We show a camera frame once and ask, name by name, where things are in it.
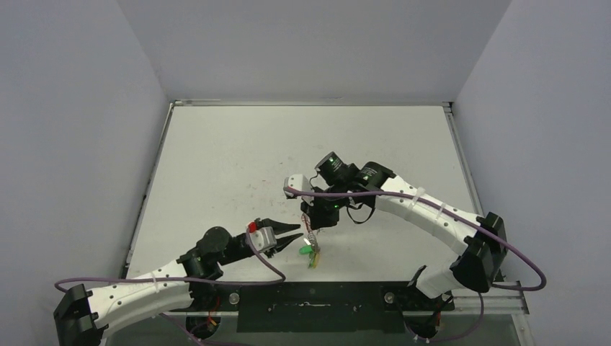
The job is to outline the key with green tag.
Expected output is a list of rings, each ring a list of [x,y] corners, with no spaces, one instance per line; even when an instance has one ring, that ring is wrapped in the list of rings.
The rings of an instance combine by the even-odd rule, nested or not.
[[[299,249],[299,254],[301,255],[305,255],[305,254],[311,254],[314,253],[315,250],[313,249],[313,247],[311,245],[305,245],[303,247],[301,247]]]

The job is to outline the metal keyring with red grip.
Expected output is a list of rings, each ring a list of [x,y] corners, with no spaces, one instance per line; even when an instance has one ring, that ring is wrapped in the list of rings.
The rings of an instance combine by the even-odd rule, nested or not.
[[[318,244],[318,239],[316,237],[316,233],[311,228],[310,219],[306,214],[302,214],[301,220],[306,229],[306,234],[304,238],[305,245],[311,245],[315,252],[321,253],[321,248]]]

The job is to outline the key with yellow tag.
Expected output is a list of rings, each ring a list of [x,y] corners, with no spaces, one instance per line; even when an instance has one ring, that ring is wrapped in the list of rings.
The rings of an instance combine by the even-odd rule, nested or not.
[[[308,269],[315,269],[318,266],[320,254],[318,252],[312,252],[309,254]]]

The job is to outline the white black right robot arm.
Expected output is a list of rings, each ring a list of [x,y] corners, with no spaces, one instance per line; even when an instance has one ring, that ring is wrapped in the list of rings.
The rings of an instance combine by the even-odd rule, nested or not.
[[[507,255],[503,219],[488,213],[469,213],[444,203],[409,184],[391,169],[374,161],[363,167],[344,163],[335,152],[315,167],[327,187],[314,186],[302,174],[285,179],[287,198],[300,198],[300,209],[313,230],[334,227],[341,208],[390,213],[441,241],[456,256],[438,270],[421,266],[407,290],[409,303],[425,309],[436,297],[453,289],[489,292]]]

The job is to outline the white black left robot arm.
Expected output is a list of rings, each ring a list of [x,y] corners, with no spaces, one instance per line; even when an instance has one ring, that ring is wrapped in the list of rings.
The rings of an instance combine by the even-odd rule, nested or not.
[[[100,345],[119,330],[173,310],[206,310],[218,300],[222,266],[253,256],[262,263],[299,239],[300,225],[257,218],[232,235],[220,226],[208,229],[177,259],[133,279],[86,288],[84,280],[65,290],[53,312],[60,345]]]

